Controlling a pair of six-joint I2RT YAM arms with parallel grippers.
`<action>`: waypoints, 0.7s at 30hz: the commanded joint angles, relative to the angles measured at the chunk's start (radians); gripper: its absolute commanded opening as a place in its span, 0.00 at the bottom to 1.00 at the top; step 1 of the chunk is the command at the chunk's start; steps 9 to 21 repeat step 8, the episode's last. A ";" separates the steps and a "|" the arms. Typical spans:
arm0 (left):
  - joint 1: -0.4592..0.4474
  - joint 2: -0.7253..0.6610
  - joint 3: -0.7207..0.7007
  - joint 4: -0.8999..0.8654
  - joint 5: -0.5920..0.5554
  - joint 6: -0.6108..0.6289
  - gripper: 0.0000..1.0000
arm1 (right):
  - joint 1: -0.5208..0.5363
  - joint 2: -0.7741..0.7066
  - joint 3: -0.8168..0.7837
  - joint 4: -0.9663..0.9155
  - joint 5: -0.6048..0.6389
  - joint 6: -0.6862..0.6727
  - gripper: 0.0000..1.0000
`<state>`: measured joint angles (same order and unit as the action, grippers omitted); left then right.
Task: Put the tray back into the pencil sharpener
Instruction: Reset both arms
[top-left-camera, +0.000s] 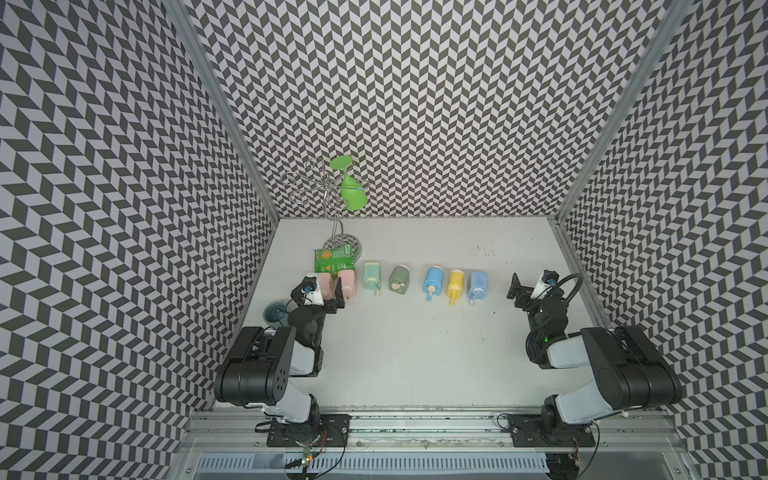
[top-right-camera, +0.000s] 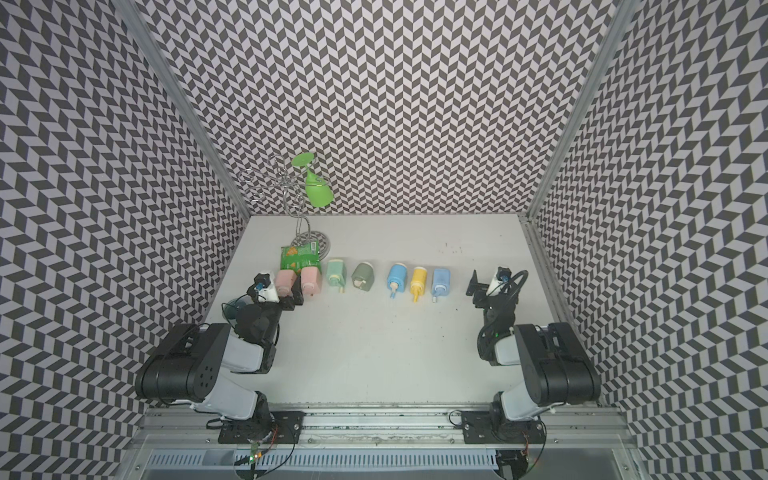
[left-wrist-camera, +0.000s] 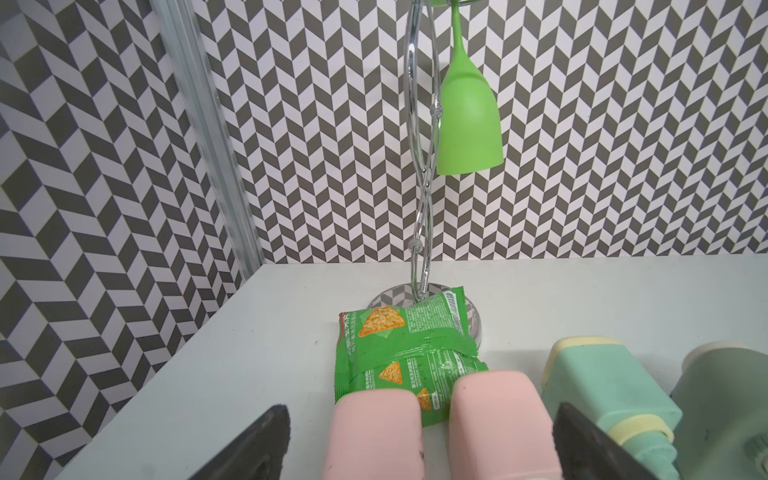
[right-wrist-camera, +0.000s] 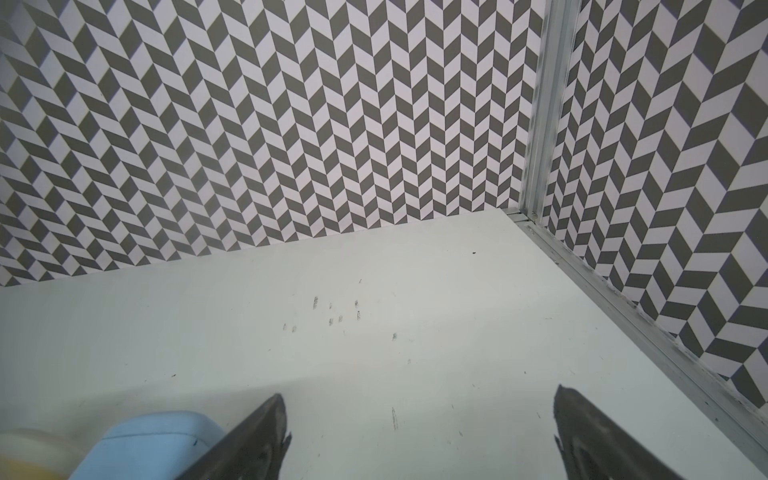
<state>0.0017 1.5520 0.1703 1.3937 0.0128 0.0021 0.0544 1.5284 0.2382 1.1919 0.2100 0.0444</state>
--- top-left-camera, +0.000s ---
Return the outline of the yellow pencil sharpener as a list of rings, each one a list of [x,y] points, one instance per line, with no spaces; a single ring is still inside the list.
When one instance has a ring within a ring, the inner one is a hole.
[[[462,270],[454,269],[450,272],[446,295],[449,298],[451,306],[453,306],[462,296],[464,282],[465,273]]]

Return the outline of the mint green pencil sharpener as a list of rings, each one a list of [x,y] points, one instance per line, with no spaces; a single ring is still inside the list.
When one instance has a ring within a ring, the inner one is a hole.
[[[363,287],[376,296],[381,291],[381,265],[377,261],[366,262],[363,266]]]

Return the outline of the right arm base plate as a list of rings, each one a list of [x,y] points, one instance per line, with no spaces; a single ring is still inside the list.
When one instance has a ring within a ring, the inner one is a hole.
[[[558,417],[511,414],[506,419],[515,447],[594,447],[597,443],[589,425],[569,425]]]

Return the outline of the light blue pencil sharpener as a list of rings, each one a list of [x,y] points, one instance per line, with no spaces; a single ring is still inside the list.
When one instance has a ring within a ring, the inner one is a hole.
[[[468,302],[473,306],[486,298],[488,293],[488,275],[484,271],[473,271],[468,284]]]

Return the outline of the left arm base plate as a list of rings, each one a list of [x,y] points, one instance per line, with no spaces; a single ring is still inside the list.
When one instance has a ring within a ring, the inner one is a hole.
[[[267,433],[266,444],[269,447],[345,447],[348,443],[351,419],[347,414],[320,414],[300,424],[273,420]]]

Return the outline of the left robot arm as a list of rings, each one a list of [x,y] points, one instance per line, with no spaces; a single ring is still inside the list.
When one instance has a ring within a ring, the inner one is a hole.
[[[343,309],[346,300],[344,287],[332,275],[305,276],[288,301],[264,310],[270,327],[240,330],[216,373],[216,401],[258,409],[291,433],[316,434],[321,428],[318,402],[291,379],[319,375],[326,317]]]

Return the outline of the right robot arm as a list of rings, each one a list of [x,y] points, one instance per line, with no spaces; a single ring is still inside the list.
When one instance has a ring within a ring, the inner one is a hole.
[[[524,347],[531,363],[543,370],[588,367],[592,372],[588,383],[544,401],[542,429],[552,432],[588,426],[623,411],[681,401],[684,389],[679,376],[642,328],[566,331],[568,308],[582,285],[579,273],[560,277],[554,270],[545,270],[533,287],[513,275],[507,293],[527,316]]]

